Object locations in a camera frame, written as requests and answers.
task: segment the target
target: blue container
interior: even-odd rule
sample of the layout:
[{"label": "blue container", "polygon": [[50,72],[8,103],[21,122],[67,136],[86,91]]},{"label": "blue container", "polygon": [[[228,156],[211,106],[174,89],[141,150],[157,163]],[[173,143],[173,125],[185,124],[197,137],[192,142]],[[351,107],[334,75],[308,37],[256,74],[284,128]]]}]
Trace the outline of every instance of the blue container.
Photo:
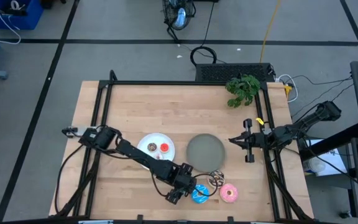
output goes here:
[{"label": "blue container", "polygon": [[[12,28],[15,29],[16,26],[19,29],[32,30],[37,26],[38,21],[42,15],[44,9],[40,5],[40,0],[16,0],[20,6],[25,4],[27,16],[9,16],[2,15],[4,21]],[[10,7],[11,0],[0,0],[0,10]],[[8,27],[3,23],[0,18],[0,29],[8,29]]]}]

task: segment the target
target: leaves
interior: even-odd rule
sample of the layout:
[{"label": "leaves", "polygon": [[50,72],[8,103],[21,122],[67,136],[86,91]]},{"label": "leaves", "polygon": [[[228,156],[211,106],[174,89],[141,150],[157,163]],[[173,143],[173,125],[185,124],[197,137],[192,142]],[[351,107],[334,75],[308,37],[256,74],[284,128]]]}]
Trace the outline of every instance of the leaves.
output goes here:
[{"label": "leaves", "polygon": [[237,97],[227,101],[227,105],[237,108],[245,100],[244,105],[248,106],[253,102],[254,96],[259,89],[260,83],[252,75],[241,75],[239,78],[232,78],[226,83],[226,90]]}]

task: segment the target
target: blue donut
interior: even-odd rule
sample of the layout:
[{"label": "blue donut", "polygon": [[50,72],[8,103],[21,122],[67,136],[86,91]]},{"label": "blue donut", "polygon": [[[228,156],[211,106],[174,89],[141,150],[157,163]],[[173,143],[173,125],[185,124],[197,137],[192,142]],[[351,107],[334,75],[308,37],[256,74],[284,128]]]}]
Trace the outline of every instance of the blue donut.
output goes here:
[{"label": "blue donut", "polygon": [[[196,189],[199,190],[200,192],[202,192],[205,195],[209,195],[208,188],[206,188],[202,184],[197,184]],[[204,195],[200,195],[196,190],[194,190],[193,193],[191,193],[191,199],[193,199],[193,201],[196,202],[196,203],[204,203],[204,202],[206,202],[208,200],[208,197],[204,196]]]}]

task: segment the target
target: donut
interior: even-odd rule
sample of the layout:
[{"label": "donut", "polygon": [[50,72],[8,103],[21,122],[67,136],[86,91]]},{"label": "donut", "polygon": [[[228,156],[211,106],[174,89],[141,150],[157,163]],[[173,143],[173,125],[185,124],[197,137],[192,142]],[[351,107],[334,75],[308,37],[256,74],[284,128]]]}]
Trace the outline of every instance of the donut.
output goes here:
[{"label": "donut", "polygon": [[150,152],[154,152],[157,149],[157,145],[155,143],[150,143],[150,144],[147,145],[147,149]]},{"label": "donut", "polygon": [[[199,190],[200,192],[202,192],[205,195],[209,195],[208,188],[206,188],[202,184],[197,184],[196,189]],[[194,190],[193,193],[191,193],[191,199],[193,199],[193,201],[196,202],[196,203],[204,203],[204,202],[206,202],[208,200],[208,196],[201,195],[196,190]]]},{"label": "donut", "polygon": [[154,155],[154,159],[156,159],[156,160],[161,160],[161,159],[164,159],[164,157],[162,156],[161,153],[157,152],[157,153]]},{"label": "donut", "polygon": [[212,187],[216,187],[216,182],[218,182],[218,188],[221,188],[224,185],[224,174],[220,170],[212,171],[209,173],[210,175],[214,176],[211,177],[210,175],[207,177],[208,183]]},{"label": "donut", "polygon": [[168,146],[168,144],[166,144],[166,143],[161,144],[161,146],[160,146],[160,151],[161,151],[162,153],[167,153],[167,152],[169,151],[169,146]]},{"label": "donut", "polygon": [[235,186],[232,184],[225,184],[221,187],[221,198],[227,203],[234,203],[239,196],[239,193]]}]

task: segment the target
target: yellow clamp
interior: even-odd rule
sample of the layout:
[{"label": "yellow clamp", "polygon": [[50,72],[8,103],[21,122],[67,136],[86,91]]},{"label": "yellow clamp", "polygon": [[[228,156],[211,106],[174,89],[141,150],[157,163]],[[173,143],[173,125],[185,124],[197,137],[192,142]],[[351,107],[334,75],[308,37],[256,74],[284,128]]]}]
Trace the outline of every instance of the yellow clamp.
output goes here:
[{"label": "yellow clamp", "polygon": [[256,118],[256,121],[258,121],[260,125],[264,125],[264,124],[265,124],[264,121],[262,121],[262,119],[260,119],[260,118]]},{"label": "yellow clamp", "polygon": [[287,96],[287,99],[288,99],[288,95],[290,94],[292,87],[289,85],[285,85],[284,90],[285,90],[285,96]]}]

